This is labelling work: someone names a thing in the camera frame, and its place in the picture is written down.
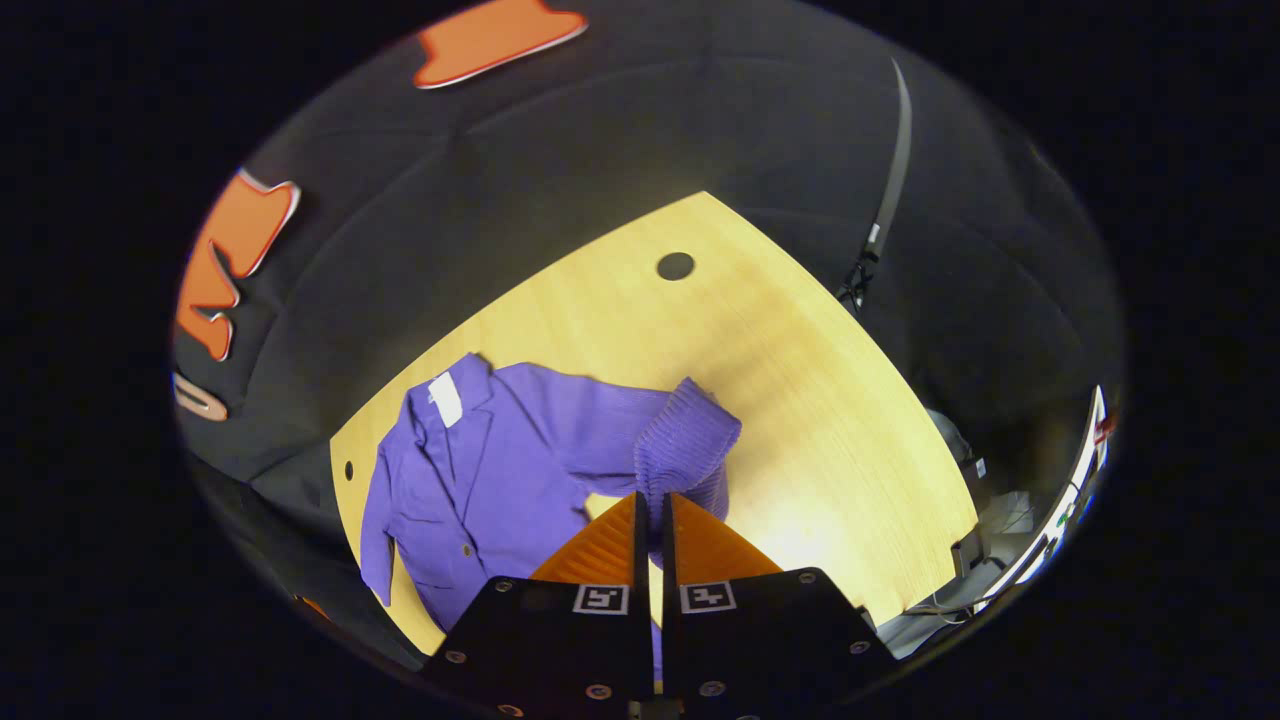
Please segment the black backdrop cloth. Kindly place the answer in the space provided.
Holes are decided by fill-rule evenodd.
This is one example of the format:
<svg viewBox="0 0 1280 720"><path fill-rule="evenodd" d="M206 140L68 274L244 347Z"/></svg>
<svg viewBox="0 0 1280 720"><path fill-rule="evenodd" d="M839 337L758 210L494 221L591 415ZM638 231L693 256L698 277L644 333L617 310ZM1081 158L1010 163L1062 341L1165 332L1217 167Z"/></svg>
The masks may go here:
<svg viewBox="0 0 1280 720"><path fill-rule="evenodd" d="M1039 140L923 55L799 0L550 0L588 28L420 88L413 37L250 155L300 204L233 307L184 306L175 372L225 404L178 424L195 483L268 585L410 671L340 539L328 441L375 389L500 293L705 190L835 293L911 149L859 318L969 439L1032 428L1096 386L1128 397L1123 305L1078 191Z"/></svg>

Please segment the white edged screen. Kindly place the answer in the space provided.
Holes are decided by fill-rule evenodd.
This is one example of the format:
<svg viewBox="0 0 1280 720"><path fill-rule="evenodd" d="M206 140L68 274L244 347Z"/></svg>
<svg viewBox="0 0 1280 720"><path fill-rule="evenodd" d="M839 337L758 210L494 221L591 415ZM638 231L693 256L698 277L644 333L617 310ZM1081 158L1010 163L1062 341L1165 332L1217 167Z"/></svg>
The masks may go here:
<svg viewBox="0 0 1280 720"><path fill-rule="evenodd" d="M1012 593L1015 588L1028 583L1047 566L1053 556L1065 547L1076 533L1082 519L1087 515L1100 475L1107 466L1108 442L1115 423L1108 415L1103 386L1091 391L1088 411L1080 438L1070 446L1071 456L1068 474L1053 493L1052 501L1043 511L1032 516L1030 538L1024 546L1015 542L1018 553L1014 556L993 584L983 596L973 602L972 611L978 615Z"/></svg>

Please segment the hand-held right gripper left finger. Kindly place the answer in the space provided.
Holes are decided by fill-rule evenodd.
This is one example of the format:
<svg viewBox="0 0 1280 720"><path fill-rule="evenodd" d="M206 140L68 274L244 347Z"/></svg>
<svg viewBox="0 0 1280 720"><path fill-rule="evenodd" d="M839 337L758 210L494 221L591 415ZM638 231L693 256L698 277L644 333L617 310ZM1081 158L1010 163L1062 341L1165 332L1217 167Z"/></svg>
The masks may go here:
<svg viewBox="0 0 1280 720"><path fill-rule="evenodd" d="M493 577L426 662L475 720L630 720L654 692L645 498L630 495L530 577Z"/></svg>

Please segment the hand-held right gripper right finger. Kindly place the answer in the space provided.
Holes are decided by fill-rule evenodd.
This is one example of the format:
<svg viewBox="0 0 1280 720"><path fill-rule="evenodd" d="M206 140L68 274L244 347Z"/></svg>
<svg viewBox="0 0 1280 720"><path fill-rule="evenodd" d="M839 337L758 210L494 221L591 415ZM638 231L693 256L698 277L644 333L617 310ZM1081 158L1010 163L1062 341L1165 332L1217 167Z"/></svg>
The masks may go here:
<svg viewBox="0 0 1280 720"><path fill-rule="evenodd" d="M681 495L664 501L662 664L681 720L826 720L899 661L819 568L783 570Z"/></svg>

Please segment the purple knit cardigan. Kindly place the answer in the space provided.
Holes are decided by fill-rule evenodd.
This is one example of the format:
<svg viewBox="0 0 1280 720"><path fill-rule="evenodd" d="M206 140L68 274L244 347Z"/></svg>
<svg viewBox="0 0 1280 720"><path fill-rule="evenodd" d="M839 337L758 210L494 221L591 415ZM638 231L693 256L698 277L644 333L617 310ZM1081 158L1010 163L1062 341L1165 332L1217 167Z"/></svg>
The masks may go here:
<svg viewBox="0 0 1280 720"><path fill-rule="evenodd" d="M662 566L666 497L726 519L726 459L741 432L691 379L644 389L466 354L404 395L378 446L362 580L389 606L402 562L448 632L485 582L531 577L585 528L593 495L645 498L648 552Z"/></svg>

